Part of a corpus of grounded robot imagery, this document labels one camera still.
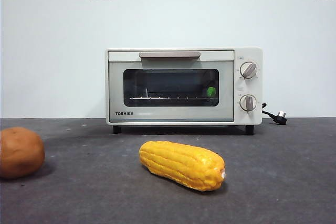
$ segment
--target oven foot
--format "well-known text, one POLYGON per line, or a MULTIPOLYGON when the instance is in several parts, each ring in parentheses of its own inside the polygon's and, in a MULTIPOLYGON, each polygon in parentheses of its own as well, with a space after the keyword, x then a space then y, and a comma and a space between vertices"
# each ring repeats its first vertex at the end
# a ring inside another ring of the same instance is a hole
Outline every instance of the oven foot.
POLYGON ((254 125, 246 125, 245 133, 246 135, 254 135, 254 125))
POLYGON ((113 133, 114 134, 121 133, 121 127, 119 127, 119 126, 113 126, 113 133))

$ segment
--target control knob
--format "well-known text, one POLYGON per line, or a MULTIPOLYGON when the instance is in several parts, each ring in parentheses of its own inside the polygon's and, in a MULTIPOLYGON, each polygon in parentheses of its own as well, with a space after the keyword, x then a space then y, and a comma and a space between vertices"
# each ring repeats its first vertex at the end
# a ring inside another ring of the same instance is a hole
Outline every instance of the control knob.
POLYGON ((257 64, 253 62, 246 62, 240 67, 240 74, 245 79, 250 79, 257 73, 257 64))
POLYGON ((240 99, 240 107, 245 111, 252 111, 257 106, 257 100, 253 95, 245 95, 240 99))

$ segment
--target corn cob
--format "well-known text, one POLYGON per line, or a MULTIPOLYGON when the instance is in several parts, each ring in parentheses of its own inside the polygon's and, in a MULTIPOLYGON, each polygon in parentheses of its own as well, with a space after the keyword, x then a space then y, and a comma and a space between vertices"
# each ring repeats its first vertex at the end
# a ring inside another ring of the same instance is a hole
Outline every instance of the corn cob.
POLYGON ((149 141, 140 147, 139 158, 151 173, 199 191, 216 190, 225 179, 224 160, 196 146, 149 141))

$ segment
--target toaster oven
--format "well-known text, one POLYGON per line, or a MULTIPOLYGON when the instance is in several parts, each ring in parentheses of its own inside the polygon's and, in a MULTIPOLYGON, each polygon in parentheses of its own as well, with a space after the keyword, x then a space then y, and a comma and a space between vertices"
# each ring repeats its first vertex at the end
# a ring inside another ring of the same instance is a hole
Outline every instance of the toaster oven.
POLYGON ((108 49, 106 122, 120 126, 244 125, 262 119, 259 48, 108 49))

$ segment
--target orange ball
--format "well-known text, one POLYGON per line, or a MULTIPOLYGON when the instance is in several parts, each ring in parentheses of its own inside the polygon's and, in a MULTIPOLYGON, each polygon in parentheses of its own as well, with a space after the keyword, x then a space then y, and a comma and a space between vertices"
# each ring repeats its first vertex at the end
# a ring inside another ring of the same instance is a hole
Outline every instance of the orange ball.
POLYGON ((37 171, 45 152, 40 136, 22 127, 1 131, 0 177, 19 178, 37 171))

